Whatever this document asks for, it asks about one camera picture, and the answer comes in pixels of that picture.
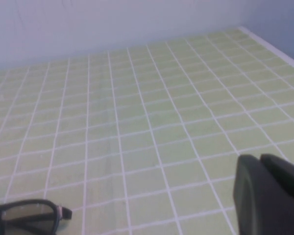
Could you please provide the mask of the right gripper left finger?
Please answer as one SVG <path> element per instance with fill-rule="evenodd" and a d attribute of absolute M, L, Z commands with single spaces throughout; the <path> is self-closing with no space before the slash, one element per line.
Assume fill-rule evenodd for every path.
<path fill-rule="evenodd" d="M 241 235 L 294 235 L 294 207 L 272 209 L 261 205 L 261 177 L 264 169 L 260 158 L 249 154 L 237 160 L 233 199 L 239 234 Z"/>

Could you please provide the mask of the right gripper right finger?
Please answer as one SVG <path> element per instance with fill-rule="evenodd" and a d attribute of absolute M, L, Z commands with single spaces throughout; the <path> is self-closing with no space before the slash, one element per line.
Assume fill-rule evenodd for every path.
<path fill-rule="evenodd" d="M 264 169 L 261 177 L 261 205 L 265 208 L 294 207 L 294 164 L 273 154 L 262 154 L 260 163 Z"/>

